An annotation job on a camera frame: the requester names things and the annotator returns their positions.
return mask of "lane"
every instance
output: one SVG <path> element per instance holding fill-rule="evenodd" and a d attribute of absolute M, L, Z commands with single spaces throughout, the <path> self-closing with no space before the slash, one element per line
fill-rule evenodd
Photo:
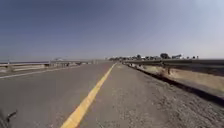
<path fill-rule="evenodd" d="M 224 108 L 116 65 L 80 128 L 223 128 Z"/>
<path fill-rule="evenodd" d="M 76 110 L 69 116 L 69 118 L 63 123 L 61 128 L 76 128 L 79 123 L 82 121 L 82 118 L 88 111 L 88 108 L 94 101 L 97 93 L 100 91 L 100 88 L 107 80 L 110 72 L 112 71 L 114 65 L 107 71 L 107 73 L 97 82 L 96 86 L 88 93 Z"/>
<path fill-rule="evenodd" d="M 27 74 L 32 72 L 42 72 L 42 71 L 51 71 L 51 70 L 61 70 L 66 68 L 73 68 L 73 67 L 79 67 L 82 65 L 74 65 L 71 67 L 50 67 L 50 68 L 42 68 L 42 69 L 30 69 L 30 70 L 21 70 L 21 71 L 14 71 L 14 72 L 0 72 L 0 79 L 5 76 L 12 76 L 12 75 L 19 75 L 19 74 Z"/>
<path fill-rule="evenodd" d="M 69 117 L 112 63 L 83 65 L 0 79 L 0 108 L 18 110 L 15 128 L 57 128 Z"/>

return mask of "gravel shoulder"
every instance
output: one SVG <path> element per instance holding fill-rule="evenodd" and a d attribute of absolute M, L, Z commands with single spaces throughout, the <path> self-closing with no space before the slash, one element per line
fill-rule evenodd
<path fill-rule="evenodd" d="M 224 108 L 117 64 L 81 128 L 223 128 Z"/>

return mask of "distant vehicle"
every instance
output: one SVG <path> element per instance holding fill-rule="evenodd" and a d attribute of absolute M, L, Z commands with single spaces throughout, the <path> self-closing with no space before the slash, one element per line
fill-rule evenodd
<path fill-rule="evenodd" d="M 54 61 L 64 61 L 62 58 L 55 58 Z"/>

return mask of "tree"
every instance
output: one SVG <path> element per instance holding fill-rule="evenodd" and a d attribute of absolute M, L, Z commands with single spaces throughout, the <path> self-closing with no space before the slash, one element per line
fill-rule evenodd
<path fill-rule="evenodd" d="M 145 59 L 146 59 L 146 60 L 149 60 L 149 56 L 146 56 Z"/>
<path fill-rule="evenodd" d="M 113 60 L 114 60 L 114 58 L 112 57 L 112 58 L 110 58 L 109 60 L 110 60 L 110 61 L 113 61 Z"/>
<path fill-rule="evenodd" d="M 160 54 L 160 57 L 161 57 L 162 59 L 170 59 L 170 57 L 169 57 L 169 55 L 168 55 L 167 53 L 161 53 L 161 54 Z"/>
<path fill-rule="evenodd" d="M 136 56 L 133 56 L 133 57 L 132 57 L 132 60 L 136 60 L 136 59 L 137 59 Z"/>
<path fill-rule="evenodd" d="M 149 57 L 149 60 L 154 60 L 154 57 L 150 56 L 150 57 Z"/>
<path fill-rule="evenodd" d="M 142 57 L 141 57 L 141 55 L 137 55 L 137 60 L 141 60 L 142 59 Z"/>

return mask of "distant tree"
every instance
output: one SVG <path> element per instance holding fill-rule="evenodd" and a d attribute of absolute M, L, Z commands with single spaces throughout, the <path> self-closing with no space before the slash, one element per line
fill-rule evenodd
<path fill-rule="evenodd" d="M 128 58 L 126 58 L 126 57 L 122 57 L 122 60 L 124 60 L 124 61 L 125 61 L 125 60 L 128 60 Z"/>
<path fill-rule="evenodd" d="M 150 58 L 149 56 L 146 56 L 146 57 L 145 57 L 146 60 L 149 60 L 149 58 Z"/>
<path fill-rule="evenodd" d="M 133 56 L 133 57 L 131 57 L 132 58 L 132 60 L 136 60 L 137 59 L 137 57 L 136 56 Z"/>
<path fill-rule="evenodd" d="M 113 61 L 113 60 L 114 60 L 114 58 L 113 58 L 113 57 L 111 57 L 109 60 L 110 60 L 110 61 Z"/>
<path fill-rule="evenodd" d="M 118 60 L 119 60 L 119 57 L 115 57 L 114 60 L 115 60 L 115 61 L 118 61 Z"/>
<path fill-rule="evenodd" d="M 167 53 L 161 53 L 161 54 L 160 54 L 160 57 L 161 57 L 162 59 L 170 59 L 170 57 L 169 57 L 169 55 L 168 55 Z"/>
<path fill-rule="evenodd" d="M 149 60 L 154 60 L 154 57 L 150 56 L 150 57 L 149 57 Z"/>
<path fill-rule="evenodd" d="M 179 55 L 172 56 L 171 58 L 172 59 L 180 59 L 181 57 L 182 57 L 182 54 L 179 54 Z"/>
<path fill-rule="evenodd" d="M 141 57 L 141 55 L 137 55 L 137 60 L 141 60 L 142 59 L 142 57 Z"/>

